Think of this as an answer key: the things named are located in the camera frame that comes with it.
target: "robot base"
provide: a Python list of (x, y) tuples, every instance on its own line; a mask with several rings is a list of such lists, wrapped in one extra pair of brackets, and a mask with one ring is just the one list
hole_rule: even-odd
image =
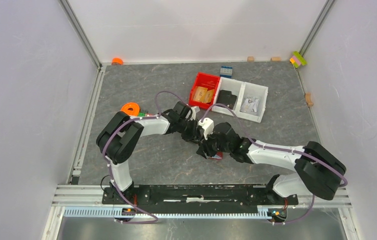
[[(124, 195), (155, 214), (254, 214), (258, 206), (285, 204), (283, 197), (272, 194), (263, 184), (133, 185)], [(298, 205), (297, 195), (287, 197), (287, 202)], [(106, 187), (102, 204), (126, 203), (114, 187)]]

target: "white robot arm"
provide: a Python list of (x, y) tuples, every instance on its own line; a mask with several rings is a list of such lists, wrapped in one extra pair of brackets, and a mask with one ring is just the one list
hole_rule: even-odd
[(267, 184), (270, 190), (283, 198), (312, 193), (331, 200), (341, 182), (333, 172), (307, 159), (300, 152), (319, 158), (342, 175), (346, 172), (345, 166), (317, 142), (309, 142), (306, 146), (282, 146), (254, 140), (256, 144), (253, 144), (249, 138), (239, 137), (227, 122), (214, 126), (209, 118), (197, 121), (196, 112), (182, 102), (164, 113), (133, 121), (106, 146), (112, 133), (130, 119), (125, 113), (118, 112), (98, 136), (96, 143), (101, 152), (107, 147), (106, 158), (111, 164), (111, 174), (121, 191), (125, 191), (133, 183), (128, 158), (138, 139), (175, 132), (181, 133), (185, 141), (197, 143), (199, 149), (196, 153), (205, 158), (224, 152), (230, 153), (240, 163), (269, 164), (294, 171), (289, 175), (275, 175)]

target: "orange ring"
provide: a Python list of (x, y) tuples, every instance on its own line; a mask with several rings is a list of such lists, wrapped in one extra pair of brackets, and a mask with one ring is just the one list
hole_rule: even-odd
[(122, 65), (122, 64), (124, 64), (124, 61), (122, 61), (121, 58), (115, 57), (114, 59), (112, 59), (112, 65)]
[(137, 117), (140, 113), (140, 106), (135, 102), (129, 102), (122, 106), (121, 111), (130, 116)]

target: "white bin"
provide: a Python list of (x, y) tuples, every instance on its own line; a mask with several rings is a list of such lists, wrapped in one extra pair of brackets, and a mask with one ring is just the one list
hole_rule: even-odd
[[(221, 77), (218, 84), (217, 94), (220, 93), (220, 90), (231, 91), (231, 94), (237, 96), (237, 100), (235, 102), (234, 109), (233, 109), (237, 117), (241, 119), (246, 119), (253, 122), (257, 122), (257, 123), (261, 122), (262, 117), (264, 116), (265, 105), (267, 102), (267, 95), (268, 95), (267, 86), (261, 86), (261, 85), (252, 84), (249, 82), (238, 81), (235, 79)], [(257, 108), (257, 112), (246, 113), (246, 112), (240, 111), (243, 101), (247, 97), (255, 97), (259, 99), (259, 106)], [(218, 99), (218, 95), (213, 100), (214, 104), (217, 103), (217, 99)], [(230, 111), (220, 106), (212, 107), (212, 111), (232, 116)]]

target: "metal frame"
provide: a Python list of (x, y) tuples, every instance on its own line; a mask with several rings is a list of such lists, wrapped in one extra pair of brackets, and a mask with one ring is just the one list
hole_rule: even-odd
[[(107, 207), (102, 204), (103, 190), (96, 185), (58, 185), (53, 197), (52, 207)], [(312, 195), (298, 196), (299, 204), (293, 208), (308, 208)], [(115, 207), (128, 208), (129, 205), (114, 205)], [(260, 205), (261, 208), (282, 208), (283, 205)], [(314, 208), (351, 208), (347, 190), (340, 188), (333, 200), (327, 201), (315, 198)]]
[[(103, 190), (95, 185), (58, 185), (53, 197), (48, 221), (43, 233), (43, 240), (55, 240), (59, 234), (59, 229), (63, 217), (111, 217), (110, 215), (121, 215), (122, 208), (131, 206), (103, 205)], [(311, 203), (311, 195), (298, 196), (299, 205), (292, 208), (308, 208)], [(159, 218), (197, 218), (197, 219), (264, 219), (261, 212), (268, 208), (282, 208), (282, 205), (264, 206), (259, 205), (258, 214), (159, 214)], [(320, 198), (315, 199), (313, 206), (320, 208), (337, 208), (342, 221), (343, 229), (347, 240), (359, 240), (357, 228), (352, 217), (352, 204), (347, 190), (340, 188), (333, 200), (327, 201)]]
[(93, 91), (91, 92), (90, 101), (88, 103), (87, 112), (82, 125), (81, 135), (79, 137), (76, 151), (73, 155), (73, 164), (69, 171), (68, 183), (71, 183), (72, 179), (75, 177), (79, 178), (81, 174), (81, 168), (83, 167), (84, 157), (86, 155), (87, 144), (89, 142), (90, 132), (93, 126), (93, 120), (96, 113), (97, 103), (99, 101), (100, 91), (102, 89), (105, 70), (106, 66), (101, 67), (94, 82)]
[(102, 62), (97, 57), (96, 52), (93, 49), (93, 46), (90, 44), (90, 41), (86, 33), (84, 32), (83, 27), (78, 21), (77, 16), (72, 10), (70, 3), (68, 2), (68, 0), (58, 0), (58, 1), (60, 5), (62, 6), (64, 12), (68, 16), (69, 21), (72, 24), (73, 28), (75, 29), (76, 33), (78, 34), (78, 37), (81, 40), (82, 44), (84, 44), (84, 47), (87, 50), (88, 55), (90, 55), (90, 58), (93, 61), (94, 65), (96, 65), (96, 67), (100, 69), (102, 67)]
[(45, 224), (43, 235), (41, 237), (42, 240), (55, 240), (58, 238), (64, 212), (64, 206), (52, 206), (50, 208), (47, 223)]
[(307, 52), (308, 48), (310, 47), (312, 41), (314, 40), (315, 36), (318, 33), (318, 30), (320, 30), (321, 25), (323, 24), (324, 20), (326, 19), (327, 15), (329, 14), (330, 10), (332, 9), (334, 3), (336, 0), (327, 0), (324, 4), (324, 7), (322, 7), (321, 12), (319, 13), (315, 23), (313, 24), (311, 30), (309, 31), (308, 36), (305, 39), (305, 42), (303, 43), (302, 47), (299, 50), (299, 54), (304, 56)]

